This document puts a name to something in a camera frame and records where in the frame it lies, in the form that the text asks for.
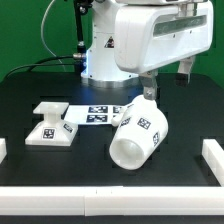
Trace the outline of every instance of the white robot body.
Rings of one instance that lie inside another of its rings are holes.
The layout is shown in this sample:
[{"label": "white robot body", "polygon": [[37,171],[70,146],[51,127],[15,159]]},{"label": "white robot body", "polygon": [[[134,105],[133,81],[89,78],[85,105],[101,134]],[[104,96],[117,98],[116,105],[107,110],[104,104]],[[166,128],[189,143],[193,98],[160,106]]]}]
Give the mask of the white robot body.
[{"label": "white robot body", "polygon": [[191,0],[116,0],[117,3],[125,3],[130,5],[168,5],[181,4],[190,1]]},{"label": "white robot body", "polygon": [[87,68],[82,73],[84,83],[113,88],[137,81],[137,74],[121,71],[114,60],[115,18],[121,6],[115,0],[93,3],[93,42],[87,51]]},{"label": "white robot body", "polygon": [[115,25],[118,67],[141,74],[208,50],[213,35],[211,2],[198,4],[193,16],[183,17],[180,9],[179,5],[121,7]]}]

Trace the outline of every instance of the white block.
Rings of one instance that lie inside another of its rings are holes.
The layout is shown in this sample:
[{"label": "white block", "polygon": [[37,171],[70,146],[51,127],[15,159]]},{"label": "white block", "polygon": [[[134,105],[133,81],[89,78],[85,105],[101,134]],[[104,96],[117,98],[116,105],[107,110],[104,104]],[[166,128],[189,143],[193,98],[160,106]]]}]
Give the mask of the white block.
[{"label": "white block", "polygon": [[84,188],[0,187],[0,215],[84,215]]},{"label": "white block", "polygon": [[202,155],[220,185],[224,186],[224,151],[215,139],[203,141]]},{"label": "white block", "polygon": [[85,214],[92,215],[224,215],[221,187],[97,188],[86,195]]},{"label": "white block", "polygon": [[29,134],[25,140],[26,144],[70,146],[78,125],[61,119],[68,105],[60,102],[41,102],[33,112],[43,114],[44,121],[37,124]]},{"label": "white block", "polygon": [[6,144],[5,139],[0,138],[0,164],[2,163],[3,159],[5,158],[7,152],[6,152]]}]

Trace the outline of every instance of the white mug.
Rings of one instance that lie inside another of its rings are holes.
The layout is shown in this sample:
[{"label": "white mug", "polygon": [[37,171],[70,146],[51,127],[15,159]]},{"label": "white mug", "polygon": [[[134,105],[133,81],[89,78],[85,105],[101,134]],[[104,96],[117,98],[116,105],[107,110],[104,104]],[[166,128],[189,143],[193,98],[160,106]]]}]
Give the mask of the white mug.
[{"label": "white mug", "polygon": [[120,167],[140,168],[166,137],[168,123],[155,101],[136,97],[112,119],[118,126],[110,145],[110,156]]}]

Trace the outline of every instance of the black cable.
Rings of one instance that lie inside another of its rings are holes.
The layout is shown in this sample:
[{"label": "black cable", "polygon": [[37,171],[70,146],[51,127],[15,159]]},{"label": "black cable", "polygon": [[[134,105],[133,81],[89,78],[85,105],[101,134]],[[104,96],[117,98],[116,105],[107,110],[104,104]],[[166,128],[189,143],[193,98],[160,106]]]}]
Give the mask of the black cable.
[{"label": "black cable", "polygon": [[75,20],[76,20],[76,28],[77,28],[77,39],[78,42],[83,41],[83,31],[82,31],[82,20],[80,8],[78,6],[77,0],[73,1],[74,10],[75,10]]},{"label": "black cable", "polygon": [[[73,56],[72,55],[66,55],[66,56],[56,56],[56,57],[45,58],[45,59],[41,59],[40,61],[37,61],[34,64],[43,64],[43,63],[48,62],[48,61],[56,61],[56,60],[59,60],[59,59],[69,59],[69,58],[73,59]],[[35,67],[36,66],[31,66],[27,70],[27,72],[31,72]]]},{"label": "black cable", "polygon": [[11,71],[9,71],[5,77],[4,77],[4,80],[8,79],[9,76],[11,76],[15,71],[19,70],[19,69],[23,69],[23,68],[29,68],[29,67],[32,67],[32,66],[35,66],[35,67],[47,67],[47,66],[61,66],[61,65],[75,65],[75,63],[72,63],[72,64],[48,64],[48,65],[43,65],[43,64],[29,64],[29,65],[23,65],[23,66],[19,66],[17,68],[14,68],[12,69]]}]

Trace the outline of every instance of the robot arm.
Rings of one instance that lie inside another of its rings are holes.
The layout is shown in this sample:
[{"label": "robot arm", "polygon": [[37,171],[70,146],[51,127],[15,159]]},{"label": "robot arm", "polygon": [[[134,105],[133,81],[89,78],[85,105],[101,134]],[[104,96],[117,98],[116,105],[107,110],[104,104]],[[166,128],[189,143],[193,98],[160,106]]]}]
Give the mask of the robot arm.
[{"label": "robot arm", "polygon": [[177,84],[187,84],[195,55],[209,49],[213,6],[206,0],[116,0],[115,61],[138,73],[144,97],[156,98],[157,69],[180,61]]}]

